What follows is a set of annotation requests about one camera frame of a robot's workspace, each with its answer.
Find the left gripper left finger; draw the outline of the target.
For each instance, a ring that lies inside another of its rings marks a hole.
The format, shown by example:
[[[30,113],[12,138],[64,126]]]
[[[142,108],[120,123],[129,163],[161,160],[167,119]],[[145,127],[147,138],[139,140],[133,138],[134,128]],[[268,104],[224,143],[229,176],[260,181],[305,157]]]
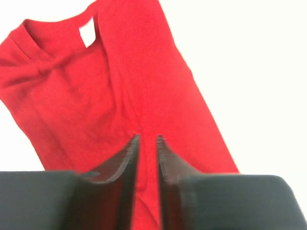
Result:
[[[83,174],[1,172],[3,230],[128,230],[140,137]]]

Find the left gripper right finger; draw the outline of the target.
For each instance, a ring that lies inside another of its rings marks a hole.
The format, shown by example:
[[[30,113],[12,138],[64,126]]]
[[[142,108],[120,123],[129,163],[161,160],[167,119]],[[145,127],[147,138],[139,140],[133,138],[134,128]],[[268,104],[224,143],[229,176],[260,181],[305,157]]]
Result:
[[[157,138],[164,230],[304,230],[307,221],[276,175],[202,173]]]

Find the red t shirt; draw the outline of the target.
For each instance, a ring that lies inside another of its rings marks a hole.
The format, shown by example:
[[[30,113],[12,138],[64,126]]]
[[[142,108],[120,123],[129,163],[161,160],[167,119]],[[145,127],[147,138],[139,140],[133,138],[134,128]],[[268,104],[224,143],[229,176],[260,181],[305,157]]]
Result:
[[[0,45],[0,98],[47,170],[86,172],[139,134],[134,230],[161,228],[158,135],[204,173],[238,171],[157,0],[24,20]]]

